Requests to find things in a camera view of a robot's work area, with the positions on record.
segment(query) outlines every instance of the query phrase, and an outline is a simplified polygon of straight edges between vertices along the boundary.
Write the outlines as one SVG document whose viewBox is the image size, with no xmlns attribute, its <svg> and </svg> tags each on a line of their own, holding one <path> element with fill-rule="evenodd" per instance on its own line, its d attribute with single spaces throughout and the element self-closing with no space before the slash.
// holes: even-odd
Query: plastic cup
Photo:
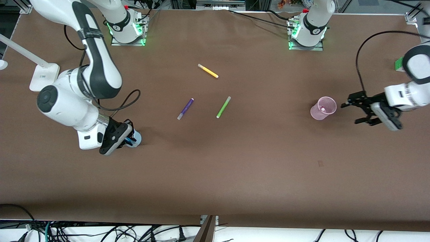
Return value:
<svg viewBox="0 0 430 242">
<path fill-rule="evenodd" d="M 310 109 L 310 115 L 316 120 L 323 120 L 330 114 L 334 114 L 337 109 L 336 102 L 328 96 L 323 96 Z"/>
</svg>

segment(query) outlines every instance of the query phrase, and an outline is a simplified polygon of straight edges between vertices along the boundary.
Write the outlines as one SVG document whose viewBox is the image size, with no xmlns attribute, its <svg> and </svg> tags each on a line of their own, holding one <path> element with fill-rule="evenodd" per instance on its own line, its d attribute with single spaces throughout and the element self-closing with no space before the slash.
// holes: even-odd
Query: black cable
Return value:
<svg viewBox="0 0 430 242">
<path fill-rule="evenodd" d="M 318 238 L 315 240 L 315 242 L 318 242 L 321 239 L 321 236 L 323 235 L 323 233 L 326 231 L 326 229 L 323 229 L 320 233 Z"/>
<path fill-rule="evenodd" d="M 362 90 L 363 90 L 363 91 L 366 91 L 366 90 L 365 90 L 365 88 L 364 88 L 363 80 L 362 80 L 362 78 L 361 78 L 360 70 L 359 70 L 359 68 L 358 68 L 358 56 L 359 56 L 359 54 L 360 54 L 360 51 L 361 51 L 361 49 L 363 48 L 364 44 L 365 44 L 367 41 L 369 41 L 370 39 L 372 39 L 373 37 L 378 36 L 378 35 L 381 35 L 381 34 L 388 34 L 388 33 L 409 34 L 409 35 L 414 35 L 414 36 L 419 36 L 419 37 L 429 38 L 429 39 L 430 39 L 430 37 L 429 37 L 429 36 L 425 36 L 425 35 L 417 34 L 417 33 L 413 33 L 413 32 L 408 32 L 408 31 L 401 31 L 401 30 L 389 30 L 389 31 L 382 31 L 382 32 L 379 32 L 379 33 L 373 34 L 372 36 L 370 36 L 369 38 L 367 38 L 367 39 L 366 39 L 366 40 L 365 40 L 365 41 L 360 45 L 360 48 L 358 48 L 357 55 L 356 55 L 356 57 L 355 57 L 355 69 L 357 70 L 358 79 L 359 79 L 359 81 L 360 81 L 361 88 L 362 88 Z"/>
<path fill-rule="evenodd" d="M 348 231 L 347 230 L 345 230 L 345 234 L 348 236 L 348 238 L 350 238 L 351 240 L 353 240 L 354 242 L 358 242 L 358 240 L 357 240 L 357 236 L 356 236 L 356 234 L 355 234 L 355 231 L 354 230 L 351 230 L 352 231 L 352 234 L 354 235 L 354 238 L 353 237 L 351 237 L 349 234 L 348 234 Z"/>
<path fill-rule="evenodd" d="M 155 236 L 155 235 L 157 235 L 157 234 L 159 234 L 159 233 L 162 233 L 162 232 L 165 232 L 165 231 L 168 231 L 168 230 L 177 229 L 177 228 L 180 228 L 180 227 L 201 227 L 201 226 L 200 226 L 200 225 L 183 225 L 183 226 L 182 226 L 182 225 L 179 225 L 179 226 L 170 227 L 170 228 L 167 228 L 167 229 L 164 229 L 164 230 L 158 231 L 157 233 L 155 233 L 155 234 L 154 234 L 154 236 Z"/>
<path fill-rule="evenodd" d="M 140 19 L 138 19 L 137 21 L 141 21 L 142 19 L 148 17 L 148 15 L 151 13 L 151 11 L 152 11 L 152 9 L 149 9 L 148 13 L 145 16 L 143 16 Z"/>
<path fill-rule="evenodd" d="M 33 221 L 35 220 L 34 217 L 31 215 L 31 213 L 21 205 L 12 204 L 12 203 L 2 203 L 2 204 L 0 204 L 0 207 L 16 207 L 16 208 L 19 208 L 19 209 L 23 210 L 31 218 L 31 220 L 33 220 Z"/>
<path fill-rule="evenodd" d="M 141 242 L 146 236 L 148 236 L 151 232 L 156 230 L 157 228 L 161 227 L 161 225 L 153 225 L 151 228 L 149 228 L 143 235 L 140 237 L 138 242 Z"/>
<path fill-rule="evenodd" d="M 401 0 L 385 0 L 385 1 L 390 1 L 390 2 L 393 2 L 393 3 L 398 3 L 398 4 L 400 4 L 400 5 L 407 6 L 407 7 L 413 8 L 413 9 L 415 9 L 415 10 L 421 11 L 421 12 L 423 12 L 427 17 L 429 17 L 429 18 L 430 18 L 429 13 L 427 13 L 424 9 L 422 9 L 422 8 L 420 8 L 420 7 L 418 7 L 418 6 L 413 6 L 413 5 L 410 5 L 410 4 L 407 4 L 407 3 L 402 3 L 402 2 L 401 2 Z"/>
<path fill-rule="evenodd" d="M 21 238 L 19 238 L 18 242 L 24 242 L 24 241 L 25 241 L 25 237 L 27 236 L 27 234 L 28 234 L 28 231 L 27 231 L 27 232 L 25 232 L 25 233 L 21 236 Z"/>
<path fill-rule="evenodd" d="M 86 51 L 83 51 L 82 56 L 81 56 L 81 61 L 79 61 L 79 66 L 82 66 L 83 59 L 85 58 L 85 54 L 86 54 Z"/>
<path fill-rule="evenodd" d="M 379 231 L 379 232 L 378 232 L 378 234 L 377 234 L 377 236 L 376 236 L 376 242 L 378 242 L 378 241 L 379 241 L 379 236 L 382 234 L 382 232 L 383 232 L 383 230 L 381 230 L 381 231 Z"/>
<path fill-rule="evenodd" d="M 73 237 L 73 236 L 87 236 L 87 237 L 94 237 L 94 236 L 99 236 L 99 235 L 103 235 L 106 234 L 107 232 L 104 233 L 99 233 L 99 234 L 67 234 L 63 232 L 63 236 L 65 237 Z"/>
<path fill-rule="evenodd" d="M 39 242 L 40 242 L 40 234 L 39 234 L 40 229 L 38 229 L 39 227 L 37 226 L 36 220 L 34 219 L 33 215 L 31 215 L 31 213 L 27 209 L 25 209 L 21 205 L 12 204 L 12 203 L 2 203 L 2 204 L 0 204 L 0 207 L 16 207 L 16 208 L 19 208 L 19 209 L 23 210 L 31 218 L 31 220 L 32 220 L 32 222 L 34 224 L 34 228 L 32 228 L 32 229 L 34 229 L 34 230 L 37 231 L 37 236 L 39 237 Z"/>
<path fill-rule="evenodd" d="M 113 227 L 111 230 L 109 230 L 104 236 L 103 236 L 103 238 L 100 240 L 100 242 L 103 242 L 105 239 L 106 239 L 106 237 L 110 234 L 110 233 L 112 233 L 113 231 L 115 231 L 116 229 L 118 228 L 118 226 L 115 226 L 115 227 Z"/>
<path fill-rule="evenodd" d="M 120 234 L 117 234 L 117 236 L 116 236 L 116 238 L 115 238 L 115 242 L 118 242 L 118 240 L 119 240 L 119 239 L 121 238 L 121 236 L 123 236 L 123 235 L 134 238 L 134 240 L 133 240 L 133 241 L 134 241 L 134 242 L 136 242 L 136 240 L 137 240 L 137 234 L 136 234 L 136 231 L 133 229 L 133 227 L 134 227 L 134 226 L 128 227 L 125 231 L 120 230 L 120 231 L 121 231 L 121 233 L 120 233 Z M 127 233 L 127 231 L 129 231 L 129 230 L 132 230 L 132 231 L 135 233 L 135 236 L 131 236 L 129 233 Z"/>
<path fill-rule="evenodd" d="M 67 25 L 64 25 L 64 36 L 66 37 L 67 41 L 69 41 L 69 43 L 70 43 L 73 47 L 75 47 L 76 49 L 78 49 L 78 50 L 85 50 L 85 48 L 84 48 L 84 49 L 81 49 L 81 48 L 76 47 L 76 45 L 74 45 L 74 44 L 72 43 L 72 41 L 70 41 L 69 37 L 67 36 L 67 30 L 66 30 L 66 27 L 67 27 Z"/>
<path fill-rule="evenodd" d="M 130 94 L 124 99 L 124 102 L 123 103 L 121 103 L 121 105 L 120 105 L 120 107 L 121 106 L 123 106 L 126 102 L 127 102 L 127 100 L 129 99 L 129 97 L 133 94 L 133 92 L 135 92 L 136 90 L 134 90 L 134 91 L 132 91 L 132 92 L 130 92 Z M 110 117 L 111 118 L 113 118 L 116 114 L 117 114 L 117 112 L 118 112 L 119 110 L 116 110 L 116 111 L 114 111 L 111 115 L 110 115 Z"/>
<path fill-rule="evenodd" d="M 274 14 L 276 17 L 278 17 L 278 18 L 280 18 L 280 19 L 283 19 L 283 20 L 286 20 L 286 21 L 288 21 L 288 18 L 284 18 L 284 17 L 282 17 L 281 15 L 279 15 L 279 14 L 277 14 L 275 11 L 272 11 L 272 10 L 266 10 L 266 12 L 271 12 L 272 14 Z"/>
<path fill-rule="evenodd" d="M 256 18 L 256 17 L 253 17 L 253 16 L 249 16 L 249 15 L 246 15 L 246 14 L 243 14 L 243 13 L 235 12 L 235 11 L 232 11 L 232 10 L 228 10 L 228 11 L 232 12 L 232 13 L 235 13 L 235 14 L 239 14 L 239 15 L 248 17 L 248 18 L 260 20 L 260 21 L 263 21 L 263 22 L 266 22 L 266 23 L 269 23 L 269 24 L 273 24 L 273 25 L 282 26 L 282 27 L 285 27 L 285 28 L 294 29 L 293 26 L 287 26 L 287 25 L 282 25 L 282 24 L 278 24 L 278 23 L 275 23 L 275 22 L 270 22 L 270 21 L 267 21 L 267 20 L 264 20 L 264 19 L 259 19 L 259 18 Z"/>
<path fill-rule="evenodd" d="M 89 91 L 90 89 L 89 89 L 89 87 L 88 87 L 88 84 L 86 83 L 86 81 L 83 81 L 83 83 L 85 84 L 85 86 L 86 86 L 86 88 L 87 88 L 87 90 Z M 139 89 L 135 89 L 135 90 L 133 90 L 133 91 L 131 91 L 129 94 L 128 94 L 128 96 L 126 97 L 126 101 L 127 101 L 127 99 L 133 94 L 133 93 L 135 93 L 135 92 L 138 92 L 138 94 L 137 94 L 137 97 L 133 100 L 133 101 L 131 101 L 131 102 L 129 102 L 127 105 L 125 105 L 125 106 L 123 106 L 123 104 L 121 105 L 121 106 L 119 106 L 118 108 L 115 108 L 115 109 L 108 109 L 108 108 L 105 108 L 105 107 L 103 107 L 102 105 L 100 105 L 99 103 L 97 103 L 97 99 L 89 92 L 89 94 L 91 95 L 91 97 L 92 97 L 92 100 L 96 103 L 96 107 L 98 107 L 99 109 L 103 109 L 103 110 L 105 110 L 105 111 L 118 111 L 118 110 L 121 110 L 121 109 L 125 109 L 125 108 L 127 108 L 127 107 L 129 107 L 129 106 L 131 106 L 133 103 L 135 103 L 138 99 L 139 99 L 139 97 L 140 97 L 140 90 Z"/>
</svg>

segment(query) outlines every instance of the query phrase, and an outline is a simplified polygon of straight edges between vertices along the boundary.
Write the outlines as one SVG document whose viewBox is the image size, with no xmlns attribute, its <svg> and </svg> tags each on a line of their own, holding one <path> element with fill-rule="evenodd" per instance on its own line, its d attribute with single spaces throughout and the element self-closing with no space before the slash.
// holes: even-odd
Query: purple marker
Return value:
<svg viewBox="0 0 430 242">
<path fill-rule="evenodd" d="M 194 98 L 190 99 L 185 106 L 185 108 L 182 110 L 182 112 L 178 116 L 178 120 L 181 120 L 182 116 L 187 112 L 188 108 L 191 106 L 191 104 L 194 102 Z"/>
</svg>

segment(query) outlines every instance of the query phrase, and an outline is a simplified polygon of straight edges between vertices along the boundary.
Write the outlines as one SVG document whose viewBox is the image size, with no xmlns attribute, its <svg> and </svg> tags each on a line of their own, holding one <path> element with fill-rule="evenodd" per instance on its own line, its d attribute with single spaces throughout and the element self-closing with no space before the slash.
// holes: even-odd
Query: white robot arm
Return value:
<svg viewBox="0 0 430 242">
<path fill-rule="evenodd" d="M 92 101 L 115 97 L 122 78 L 112 61 L 103 34 L 89 8 L 79 0 L 32 0 L 43 17 L 71 26 L 85 46 L 90 64 L 62 72 L 44 87 L 38 97 L 38 109 L 47 117 L 78 132 L 81 149 L 100 148 L 103 155 L 133 138 L 131 122 L 118 123 L 99 114 Z"/>
<path fill-rule="evenodd" d="M 324 37 L 327 23 L 334 12 L 333 0 L 314 0 L 309 12 L 303 12 L 294 17 L 298 23 L 293 23 L 295 30 L 291 37 L 305 47 L 317 45 Z"/>
<path fill-rule="evenodd" d="M 429 12 L 430 3 L 422 1 L 424 10 Z M 424 25 L 424 36 L 430 36 L 430 25 Z M 402 65 L 408 83 L 388 86 L 384 93 L 367 97 L 365 91 L 350 94 L 342 108 L 353 105 L 360 107 L 367 116 L 359 118 L 356 124 L 370 126 L 384 123 L 388 129 L 397 131 L 403 128 L 399 118 L 403 111 L 411 111 L 430 103 L 430 38 L 422 38 L 422 43 L 411 48 L 403 57 Z"/>
<path fill-rule="evenodd" d="M 88 0 L 106 18 L 113 37 L 121 43 L 133 42 L 143 34 L 142 14 L 133 9 L 125 9 L 121 0 Z"/>
</svg>

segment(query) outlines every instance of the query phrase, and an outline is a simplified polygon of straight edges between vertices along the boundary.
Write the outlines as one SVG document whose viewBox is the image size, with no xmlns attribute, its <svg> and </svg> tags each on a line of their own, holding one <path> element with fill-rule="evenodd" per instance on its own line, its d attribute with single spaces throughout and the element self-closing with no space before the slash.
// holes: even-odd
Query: white lamp base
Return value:
<svg viewBox="0 0 430 242">
<path fill-rule="evenodd" d="M 7 67 L 7 62 L 0 60 L 0 70 L 4 70 Z"/>
<path fill-rule="evenodd" d="M 30 90 L 40 92 L 44 87 L 57 80 L 60 67 L 55 63 L 49 63 L 48 68 L 37 65 L 30 82 Z"/>
</svg>

